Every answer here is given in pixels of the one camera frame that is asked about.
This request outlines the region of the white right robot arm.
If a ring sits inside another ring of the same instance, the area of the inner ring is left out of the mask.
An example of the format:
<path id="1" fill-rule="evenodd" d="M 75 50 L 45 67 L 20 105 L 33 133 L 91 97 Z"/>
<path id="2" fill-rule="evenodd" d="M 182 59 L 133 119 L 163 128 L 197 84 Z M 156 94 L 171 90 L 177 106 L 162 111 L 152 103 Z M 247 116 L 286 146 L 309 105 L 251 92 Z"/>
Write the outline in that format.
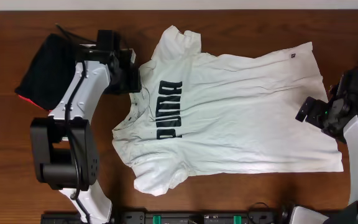
<path id="1" fill-rule="evenodd" d="M 295 206 L 289 224 L 358 224 L 358 97 L 333 98 L 324 103 L 308 97 L 296 119 L 321 128 L 345 144 L 349 152 L 351 192 L 348 206 L 331 216 Z"/>

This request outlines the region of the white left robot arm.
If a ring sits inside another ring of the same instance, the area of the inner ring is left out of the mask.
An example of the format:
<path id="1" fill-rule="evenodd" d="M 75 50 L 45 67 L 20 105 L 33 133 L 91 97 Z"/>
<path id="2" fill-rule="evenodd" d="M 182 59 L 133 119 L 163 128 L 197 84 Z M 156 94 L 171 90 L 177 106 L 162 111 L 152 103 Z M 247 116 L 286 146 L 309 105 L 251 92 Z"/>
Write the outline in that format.
<path id="1" fill-rule="evenodd" d="M 70 85 L 45 118 L 34 118 L 30 138 L 36 178 L 70 199 L 75 213 L 42 214 L 41 223 L 114 223 L 112 202 L 99 182 L 99 152 L 91 120 L 102 94 L 140 90 L 133 49 L 83 49 Z"/>

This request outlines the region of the white Puma t-shirt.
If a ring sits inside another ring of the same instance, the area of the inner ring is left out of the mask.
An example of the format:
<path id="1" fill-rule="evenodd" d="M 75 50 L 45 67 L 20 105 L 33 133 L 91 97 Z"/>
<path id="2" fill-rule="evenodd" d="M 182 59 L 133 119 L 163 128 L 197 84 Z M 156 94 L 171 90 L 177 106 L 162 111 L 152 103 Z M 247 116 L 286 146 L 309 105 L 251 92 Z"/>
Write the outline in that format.
<path id="1" fill-rule="evenodd" d="M 311 42 L 215 56 L 199 33 L 171 26 L 140 78 L 112 131 L 139 192 L 163 195 L 197 175 L 343 170 L 336 141 L 295 118 L 307 97 L 327 98 Z"/>

